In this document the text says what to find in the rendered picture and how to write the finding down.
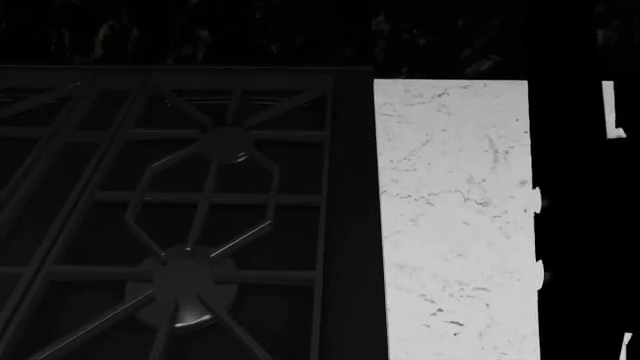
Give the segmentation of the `large round black burner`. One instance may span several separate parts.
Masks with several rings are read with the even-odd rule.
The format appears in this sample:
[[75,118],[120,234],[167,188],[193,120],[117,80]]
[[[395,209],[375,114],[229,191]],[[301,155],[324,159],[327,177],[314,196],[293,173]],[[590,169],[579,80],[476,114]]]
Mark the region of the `large round black burner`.
[[162,265],[153,257],[141,263],[138,269],[149,270],[153,278],[150,281],[129,281],[124,299],[130,301],[152,291],[160,301],[142,308],[135,318],[151,329],[158,329],[166,310],[163,302],[168,300],[177,302],[174,329],[178,332],[193,332],[216,323],[217,319],[200,303],[198,295],[213,296],[216,304],[228,311],[237,298],[239,285],[214,282],[215,272],[234,272],[238,268],[230,258],[210,262],[209,254],[212,252],[212,248],[203,245],[191,251],[176,245],[165,252],[167,264]]

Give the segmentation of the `small round black burner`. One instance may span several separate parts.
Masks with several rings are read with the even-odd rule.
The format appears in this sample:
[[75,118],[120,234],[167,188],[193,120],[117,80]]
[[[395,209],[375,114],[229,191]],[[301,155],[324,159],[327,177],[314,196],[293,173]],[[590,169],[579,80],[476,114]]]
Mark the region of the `small round black burner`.
[[253,135],[235,127],[216,128],[199,140],[201,152],[212,164],[234,164],[250,157],[255,152]]

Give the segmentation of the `black boxy appliance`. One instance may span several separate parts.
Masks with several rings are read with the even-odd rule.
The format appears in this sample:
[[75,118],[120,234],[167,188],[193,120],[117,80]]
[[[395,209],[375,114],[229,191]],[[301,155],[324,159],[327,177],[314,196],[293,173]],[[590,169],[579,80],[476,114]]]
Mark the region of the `black boxy appliance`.
[[531,85],[541,360],[640,360],[640,74]]

